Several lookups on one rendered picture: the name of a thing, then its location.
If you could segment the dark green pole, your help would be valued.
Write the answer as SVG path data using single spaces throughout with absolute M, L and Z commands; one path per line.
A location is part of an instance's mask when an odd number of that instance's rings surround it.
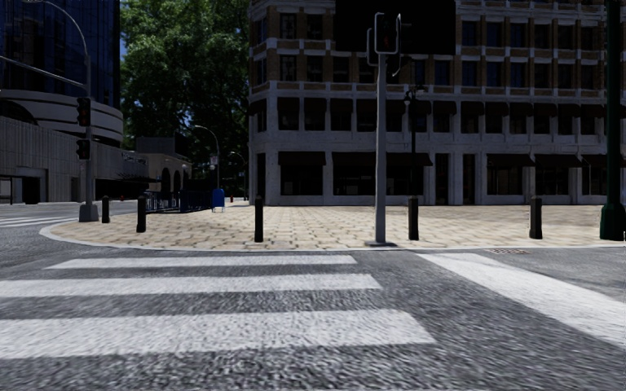
M 606 9 L 606 203 L 602 207 L 600 238 L 624 241 L 626 209 L 620 201 L 619 48 L 620 0 L 604 0 Z

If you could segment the glass tower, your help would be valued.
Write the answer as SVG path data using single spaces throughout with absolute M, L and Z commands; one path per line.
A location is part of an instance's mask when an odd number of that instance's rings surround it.
M 148 163 L 121 148 L 120 0 L 0 0 L 0 203 L 131 199 Z

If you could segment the traffic light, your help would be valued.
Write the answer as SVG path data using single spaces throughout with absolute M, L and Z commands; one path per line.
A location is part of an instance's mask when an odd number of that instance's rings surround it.
M 77 141 L 78 149 L 77 154 L 82 157 L 82 160 L 85 162 L 85 203 L 80 205 L 79 208 L 79 222 L 97 222 L 99 220 L 98 207 L 94 204 L 94 176 L 93 176 L 93 163 L 91 158 L 93 157 L 92 152 L 93 149 L 91 147 L 92 142 L 92 128 L 90 126 L 91 122 L 91 60 L 89 51 L 86 45 L 86 39 L 84 33 L 82 32 L 81 27 L 78 25 L 76 20 L 63 8 L 58 5 L 55 5 L 53 2 L 49 0 L 20 0 L 24 4 L 35 4 L 42 3 L 48 4 L 51 7 L 54 7 L 56 10 L 62 12 L 76 27 L 78 33 L 80 34 L 80 38 L 82 40 L 82 47 L 84 51 L 84 63 L 86 67 L 86 81 L 81 83 L 79 81 L 74 81 L 67 77 L 62 77 L 60 75 L 54 74 L 52 72 L 48 72 L 44 69 L 36 68 L 29 64 L 21 63 L 15 59 L 10 59 L 4 55 L 0 55 L 0 59 L 8 62 L 9 64 L 14 64 L 16 66 L 25 68 L 29 71 L 40 73 L 47 77 L 52 77 L 58 81 L 66 82 L 73 86 L 79 86 L 86 92 L 86 97 L 77 98 L 77 123 L 84 127 L 86 130 L 85 138 L 79 139 Z
M 378 56 L 376 190 L 374 240 L 370 247 L 391 246 L 386 240 L 386 93 L 387 55 L 399 52 L 399 22 L 396 16 L 377 12 L 374 16 L 373 49 Z

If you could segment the grey street lamp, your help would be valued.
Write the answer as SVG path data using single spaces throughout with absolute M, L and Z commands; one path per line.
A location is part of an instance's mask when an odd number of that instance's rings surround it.
M 247 193 L 247 182 L 246 182 L 246 170 L 247 170 L 247 161 L 245 160 L 245 158 L 239 153 L 239 152 L 235 152 L 235 151 L 230 151 L 229 152 L 230 156 L 238 156 L 241 159 L 241 171 L 240 171 L 240 176 L 243 178 L 243 200 L 248 200 L 248 193 Z
M 221 187 L 220 186 L 220 167 L 221 167 L 221 163 L 220 163 L 220 147 L 219 147 L 219 141 L 218 141 L 217 135 L 215 134 L 215 132 L 213 132 L 212 130 L 206 128 L 203 125 L 194 125 L 193 127 L 195 129 L 206 130 L 214 138 L 215 146 L 216 146 L 216 152 L 214 153 L 215 162 L 212 163 L 212 165 L 214 166 L 214 170 L 216 171 L 216 187 L 220 188 Z

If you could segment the dark street lamp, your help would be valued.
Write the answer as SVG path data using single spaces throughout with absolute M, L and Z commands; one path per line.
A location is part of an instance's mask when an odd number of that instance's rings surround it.
M 409 88 L 403 99 L 408 110 L 408 130 L 411 134 L 411 196 L 417 197 L 417 158 L 416 158 L 416 131 L 414 123 L 416 118 L 416 110 L 418 96 L 426 91 L 423 84 L 415 85 Z

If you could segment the brown brick and stone building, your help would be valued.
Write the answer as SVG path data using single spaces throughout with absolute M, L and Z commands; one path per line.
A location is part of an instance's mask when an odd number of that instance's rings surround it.
M 249 0 L 249 189 L 269 205 L 375 201 L 374 16 L 394 0 Z M 402 3 L 428 53 L 387 64 L 386 201 L 603 204 L 604 0 L 443 0 L 446 23 Z

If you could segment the dark stairway railing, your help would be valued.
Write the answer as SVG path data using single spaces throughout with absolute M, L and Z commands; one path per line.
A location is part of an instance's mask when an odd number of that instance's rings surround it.
M 209 191 L 187 191 L 162 193 L 161 191 L 145 191 L 146 211 L 159 213 L 178 211 L 188 213 L 212 208 L 212 195 Z

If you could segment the trees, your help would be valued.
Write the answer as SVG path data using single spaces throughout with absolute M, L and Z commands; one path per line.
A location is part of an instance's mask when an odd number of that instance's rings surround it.
M 247 159 L 249 93 L 249 0 L 121 0 L 123 145 L 138 137 L 180 133 L 189 158 L 240 194 L 241 159 Z

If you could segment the pale concrete building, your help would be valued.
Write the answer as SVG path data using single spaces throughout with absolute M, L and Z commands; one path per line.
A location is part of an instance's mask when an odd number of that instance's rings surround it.
M 178 193 L 192 174 L 189 140 L 180 133 L 168 137 L 138 137 L 135 150 L 148 163 L 148 190 Z

